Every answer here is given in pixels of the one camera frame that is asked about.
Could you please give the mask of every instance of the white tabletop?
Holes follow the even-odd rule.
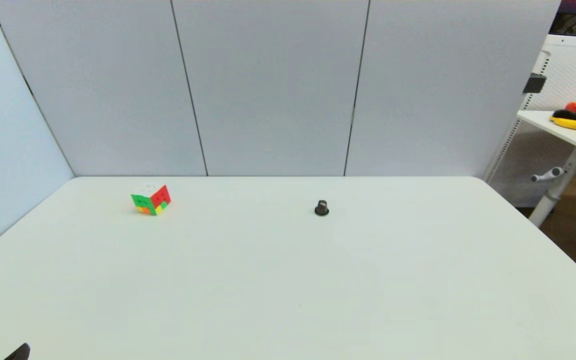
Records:
[[[480,180],[152,178],[160,216],[143,180],[0,237],[0,360],[576,359],[576,265]]]
[[[522,110],[517,112],[517,117],[576,146],[576,130],[557,125],[551,121],[552,114],[552,111]]]

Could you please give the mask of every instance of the gray wall panel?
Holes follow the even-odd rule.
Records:
[[[205,175],[167,0],[0,0],[0,22],[77,175]]]
[[[209,175],[343,175],[367,0],[173,0]]]
[[[347,175],[482,176],[558,0],[372,0]]]

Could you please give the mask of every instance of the red cube face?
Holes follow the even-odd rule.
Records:
[[[155,192],[151,197],[152,203],[155,208],[161,205],[164,201],[166,205],[170,204],[170,195],[168,193],[168,188],[166,185],[162,186],[157,192]]]

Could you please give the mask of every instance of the desk knob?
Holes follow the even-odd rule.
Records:
[[[322,217],[324,215],[327,215],[329,212],[330,210],[328,208],[328,203],[326,202],[326,200],[320,200],[319,203],[317,204],[317,207],[315,207],[315,214]]]

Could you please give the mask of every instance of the black item on desk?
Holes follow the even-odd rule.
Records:
[[[317,204],[317,207],[315,207],[315,214],[322,217],[324,215],[327,215],[329,212],[330,210],[328,208],[328,203],[326,202],[326,200],[320,200],[319,203]]]
[[[29,356],[30,346],[24,342],[21,346],[18,347],[18,349],[7,356],[7,358],[4,358],[4,360],[28,360]]]
[[[566,109],[556,110],[552,113],[552,117],[576,121],[576,112]]]
[[[539,93],[542,92],[544,88],[544,84],[546,84],[546,76],[539,75],[539,73],[531,73],[530,77],[528,78],[528,82],[526,82],[526,86],[523,87],[523,93]]]

